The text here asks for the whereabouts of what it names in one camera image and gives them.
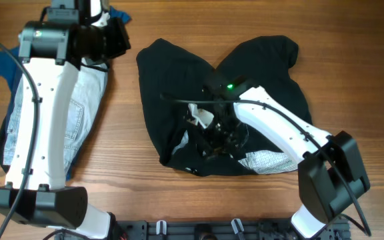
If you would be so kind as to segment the black shorts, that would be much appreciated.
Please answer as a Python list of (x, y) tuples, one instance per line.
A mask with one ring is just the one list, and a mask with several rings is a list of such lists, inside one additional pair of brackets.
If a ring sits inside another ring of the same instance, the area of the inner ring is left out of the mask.
[(212, 100), (204, 88), (206, 81), (252, 79), (282, 106), (310, 122), (305, 96), (289, 76), (298, 53), (298, 44), (285, 36), (261, 36), (243, 42), (216, 67), (164, 39), (140, 51), (136, 60), (143, 114), (160, 163), (199, 177), (295, 171), (296, 163), (248, 125), (244, 157), (202, 156), (203, 128), (187, 120), (191, 117), (189, 103), (205, 109), (203, 104)]

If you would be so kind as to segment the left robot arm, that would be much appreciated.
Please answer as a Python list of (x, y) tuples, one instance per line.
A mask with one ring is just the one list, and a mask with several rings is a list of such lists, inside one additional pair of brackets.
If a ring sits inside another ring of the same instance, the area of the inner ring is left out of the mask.
[(84, 187), (68, 187), (64, 137), (69, 102), (83, 66), (102, 64), (130, 48), (107, 1), (52, 1), (46, 19), (26, 23), (13, 61), (23, 74), (15, 154), (0, 187), (2, 237), (9, 221), (49, 227), (83, 239), (126, 239), (114, 214), (88, 202)]

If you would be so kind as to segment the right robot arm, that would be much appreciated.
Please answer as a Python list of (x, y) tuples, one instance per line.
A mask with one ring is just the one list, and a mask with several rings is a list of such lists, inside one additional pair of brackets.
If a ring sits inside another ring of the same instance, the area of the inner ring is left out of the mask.
[(302, 206), (290, 218), (296, 236), (314, 239), (354, 205), (369, 235), (358, 198), (370, 188), (356, 140), (342, 131), (336, 136), (298, 118), (251, 80), (207, 81), (205, 90), (218, 104), (230, 104), (235, 117), (274, 143), (298, 166)]

